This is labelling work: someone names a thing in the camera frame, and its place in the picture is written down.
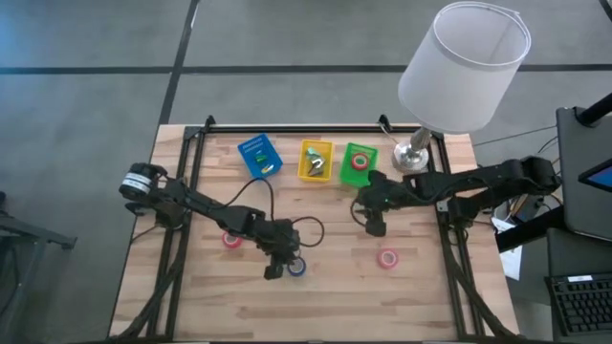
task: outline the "cable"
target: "cable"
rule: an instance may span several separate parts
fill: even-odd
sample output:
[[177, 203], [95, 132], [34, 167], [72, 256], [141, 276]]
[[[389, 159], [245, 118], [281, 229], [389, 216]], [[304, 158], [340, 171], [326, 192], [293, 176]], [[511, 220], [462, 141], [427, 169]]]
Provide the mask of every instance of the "cable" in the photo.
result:
[[19, 288], [19, 285], [21, 284], [20, 277], [19, 277], [19, 265], [17, 264], [17, 250], [15, 249], [14, 246], [11, 246], [11, 255], [12, 255], [12, 263], [13, 263], [12, 271], [14, 274], [15, 287], [12, 289], [11, 296], [9, 296], [7, 303], [4, 304], [4, 306], [2, 307], [2, 310], [0, 310], [0, 319], [2, 319], [2, 317], [4, 316], [4, 313], [7, 311], [7, 309], [11, 305], [12, 299], [17, 294], [17, 288]]
[[[457, 228], [455, 228], [454, 226], [451, 227], [452, 231], [455, 232], [455, 235], [459, 235], [459, 233], [463, 233], [465, 235], [465, 239], [464, 241], [467, 243], [468, 239], [470, 238], [470, 233], [468, 232], [468, 230], [465, 227], [461, 227], [461, 231], [457, 231]], [[448, 238], [448, 242], [453, 245], [453, 246], [457, 246], [459, 245], [459, 243], [453, 243], [450, 238]]]
[[318, 238], [318, 241], [314, 244], [304, 244], [304, 243], [299, 243], [300, 246], [303, 247], [317, 247], [322, 241], [323, 238], [325, 237], [325, 225], [323, 224], [323, 222], [321, 220], [319, 220], [318, 218], [314, 217], [314, 216], [303, 216], [300, 218], [297, 218], [293, 221], [291, 221], [291, 224], [294, 225], [295, 223], [298, 223], [300, 221], [304, 221], [304, 220], [315, 220], [316, 222], [318, 222], [318, 224], [321, 226], [321, 236], [320, 238]]
[[391, 139], [393, 140], [396, 144], [398, 144], [399, 142], [397, 140], [395, 140], [394, 137], [391, 136], [391, 134], [389, 134], [386, 129], [384, 129], [384, 125], [382, 123], [379, 123], [379, 126], [381, 127], [382, 131]]
[[480, 142], [480, 143], [475, 143], [472, 146], [476, 147], [479, 145], [483, 145], [483, 144], [487, 144], [487, 143], [492, 143], [492, 142], [497, 142], [497, 141], [501, 141], [501, 140], [507, 140], [507, 139], [512, 139], [512, 138], [517, 138], [519, 136], [523, 136], [523, 135], [528, 135], [528, 134], [532, 134], [532, 133], [537, 133], [546, 129], [552, 129], [552, 128], [556, 128], [557, 125], [551, 125], [548, 127], [544, 127], [544, 128], [539, 128], [539, 129], [535, 129], [535, 130], [530, 130], [528, 132], [524, 132], [524, 133], [520, 133], [520, 134], [516, 134], [516, 135], [510, 135], [508, 137], [504, 137], [504, 138], [499, 138], [499, 139], [495, 139], [495, 140], [488, 140], [488, 141], [484, 141], [484, 142]]
[[[556, 159], [554, 159], [551, 164], [553, 165], [553, 169], [555, 169], [555, 164], [561, 159], [561, 157], [557, 157]], [[555, 173], [556, 176], [558, 176], [558, 174], [561, 173], [561, 166], [559, 165], [559, 170], [558, 172]]]
[[158, 226], [158, 225], [154, 225], [154, 226], [150, 227], [149, 229], [147, 229], [146, 231], [141, 232], [141, 233], [138, 233], [138, 234], [137, 234], [137, 235], [136, 235], [134, 238], [132, 238], [132, 240], [130, 241], [130, 244], [134, 244], [134, 242], [136, 241], [136, 239], [138, 239], [138, 238], [142, 237], [144, 234], [146, 234], [146, 233], [150, 232], [151, 230], [153, 230], [153, 229], [155, 229], [155, 228], [157, 228], [157, 227], [159, 227], [159, 226]]
[[231, 200], [229, 200], [229, 202], [227, 202], [226, 204], [221, 204], [219, 206], [213, 206], [212, 209], [223, 209], [224, 207], [230, 206], [231, 204], [236, 202], [238, 197], [240, 197], [240, 195], [242, 195], [243, 192], [245, 192], [247, 187], [249, 187], [252, 183], [255, 183], [257, 181], [261, 181], [261, 182], [265, 183], [268, 186], [268, 189], [270, 190], [270, 219], [272, 221], [274, 221], [274, 190], [273, 190], [272, 185], [270, 184], [270, 182], [268, 182], [267, 180], [265, 180], [263, 178], [254, 178], [254, 179], [251, 179], [248, 183], [246, 183], [244, 186], [242, 186], [240, 191], [238, 191], [238, 193]]
[[555, 201], [557, 201], [559, 206], [563, 205], [563, 200], [559, 196], [555, 195], [554, 193], [550, 194], [549, 196], [554, 198]]
[[492, 216], [497, 219], [497, 220], [502, 220], [504, 222], [508, 222], [508, 220], [513, 216], [513, 210], [514, 210], [514, 205], [516, 203], [516, 198], [513, 199], [509, 199], [508, 201], [504, 202], [503, 204], [506, 205], [506, 218], [504, 218], [503, 220], [499, 218], [499, 216], [497, 216], [497, 209], [499, 208], [500, 205], [498, 205], [494, 210], [493, 210], [493, 214]]
[[355, 216], [355, 203], [357, 202], [357, 198], [355, 200], [353, 200], [353, 202], [351, 203], [351, 207], [350, 207], [350, 211], [351, 211], [351, 217], [353, 217], [353, 221], [355, 221], [358, 225], [365, 227], [365, 224], [361, 221], [359, 221], [357, 219], [357, 216]]
[[[268, 186], [268, 189], [270, 190], [270, 219], [272, 221], [274, 221], [274, 190], [273, 190], [272, 185], [270, 184], [270, 182], [268, 182], [267, 180], [265, 180], [263, 178], [255, 178], [255, 179], [250, 180], [248, 183], [246, 183], [244, 186], [242, 186], [240, 191], [238, 191], [238, 193], [231, 200], [229, 200], [229, 202], [227, 202], [226, 204], [221, 204], [219, 206], [213, 207], [213, 209], [221, 209], [221, 208], [230, 206], [231, 204], [236, 202], [238, 197], [240, 197], [240, 195], [242, 195], [242, 193], [247, 189], [247, 187], [249, 187], [249, 185], [251, 185], [252, 183], [255, 183], [257, 181], [261, 181], [261, 182], [265, 183]], [[317, 247], [323, 241], [323, 238], [325, 237], [325, 225], [323, 224], [323, 222], [321, 220], [319, 220], [318, 218], [316, 218], [314, 216], [303, 216], [303, 217], [297, 218], [297, 219], [293, 220], [291, 222], [291, 224], [293, 225], [293, 224], [295, 224], [297, 222], [304, 221], [304, 220], [314, 220], [314, 221], [318, 222], [318, 224], [321, 226], [321, 236], [318, 239], [318, 241], [316, 243], [314, 243], [314, 244], [303, 244], [301, 242], [298, 243], [298, 244], [300, 246], [303, 246], [303, 247]], [[290, 240], [293, 240], [293, 238], [290, 237], [289, 235], [287, 235], [286, 233], [283, 232], [283, 234], [287, 238], [289, 238]]]
[[552, 141], [553, 141], [553, 140], [555, 140], [556, 138], [557, 138], [557, 137], [554, 137], [554, 138], [552, 138], [552, 139], [550, 139], [550, 140], [547, 140], [547, 141], [546, 141], [546, 143], [544, 143], [544, 144], [542, 145], [542, 147], [541, 147], [541, 148], [540, 148], [540, 149], [537, 151], [537, 154], [542, 153], [542, 152], [545, 150], [545, 149], [544, 149], [544, 147], [546, 147], [546, 146], [547, 146], [547, 145], [548, 145], [550, 142], [552, 142]]

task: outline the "table lamp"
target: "table lamp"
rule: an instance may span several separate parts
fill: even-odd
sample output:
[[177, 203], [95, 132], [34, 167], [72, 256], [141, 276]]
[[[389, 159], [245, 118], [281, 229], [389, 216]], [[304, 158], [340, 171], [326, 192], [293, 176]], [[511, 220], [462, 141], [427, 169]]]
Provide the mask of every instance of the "table lamp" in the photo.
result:
[[487, 125], [530, 47], [516, 11], [478, 2], [441, 9], [400, 79], [400, 102], [422, 128], [396, 145], [394, 166], [422, 170], [432, 131], [467, 134]]

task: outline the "lamp base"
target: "lamp base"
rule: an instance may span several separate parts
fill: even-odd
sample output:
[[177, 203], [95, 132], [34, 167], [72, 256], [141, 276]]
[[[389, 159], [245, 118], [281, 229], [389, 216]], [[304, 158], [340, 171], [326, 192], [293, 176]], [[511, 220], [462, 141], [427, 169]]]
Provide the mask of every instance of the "lamp base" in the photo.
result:
[[402, 173], [422, 172], [428, 161], [427, 150], [413, 150], [408, 140], [396, 144], [391, 157], [393, 167]]

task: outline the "yellow container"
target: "yellow container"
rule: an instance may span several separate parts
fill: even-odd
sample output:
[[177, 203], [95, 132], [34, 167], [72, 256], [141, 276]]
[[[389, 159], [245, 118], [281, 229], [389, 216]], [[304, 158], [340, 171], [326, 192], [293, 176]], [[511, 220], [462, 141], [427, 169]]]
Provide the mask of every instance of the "yellow container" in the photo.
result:
[[[314, 148], [324, 159], [323, 174], [310, 177], [310, 160], [306, 156], [308, 148]], [[297, 176], [307, 182], [329, 182], [332, 179], [332, 166], [334, 165], [334, 144], [330, 141], [322, 140], [302, 140], [302, 147], [299, 153], [299, 163], [297, 165]]]

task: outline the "wooden table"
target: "wooden table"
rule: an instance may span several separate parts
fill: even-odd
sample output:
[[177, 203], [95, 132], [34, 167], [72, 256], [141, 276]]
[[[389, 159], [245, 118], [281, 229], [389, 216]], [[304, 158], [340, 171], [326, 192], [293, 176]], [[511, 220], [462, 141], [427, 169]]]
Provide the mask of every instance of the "wooden table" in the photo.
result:
[[[159, 129], [152, 163], [174, 175], [183, 125]], [[237, 144], [253, 134], [207, 134], [198, 191], [226, 202], [251, 178]], [[339, 182], [348, 142], [379, 148], [377, 168], [389, 178], [401, 174], [390, 163], [394, 143], [382, 134], [269, 134], [284, 161], [269, 178], [275, 196], [274, 216], [312, 215], [325, 223], [323, 243], [304, 248], [308, 269], [302, 277], [288, 273], [263, 279], [269, 258], [245, 242], [231, 250], [222, 230], [195, 216], [191, 226], [176, 323], [176, 340], [425, 340], [453, 339], [455, 328], [435, 212], [412, 207], [385, 214], [387, 235], [375, 238], [355, 224], [349, 205], [356, 189]], [[407, 139], [409, 135], [395, 135]], [[306, 183], [297, 177], [302, 139], [335, 143], [333, 179]], [[476, 167], [470, 137], [447, 136], [452, 172]], [[439, 166], [439, 157], [434, 154]], [[253, 184], [236, 204], [270, 210], [266, 185]], [[151, 227], [153, 216], [140, 218], [134, 234]], [[315, 242], [317, 224], [295, 225], [304, 243]], [[149, 298], [155, 283], [163, 230], [142, 236], [129, 251], [111, 334], [120, 333]], [[514, 310], [490, 227], [470, 229], [469, 250], [476, 287], [506, 327], [517, 333]], [[392, 270], [376, 263], [379, 249], [394, 248], [400, 263]], [[468, 302], [462, 297], [468, 316]], [[164, 319], [167, 307], [162, 307]]]

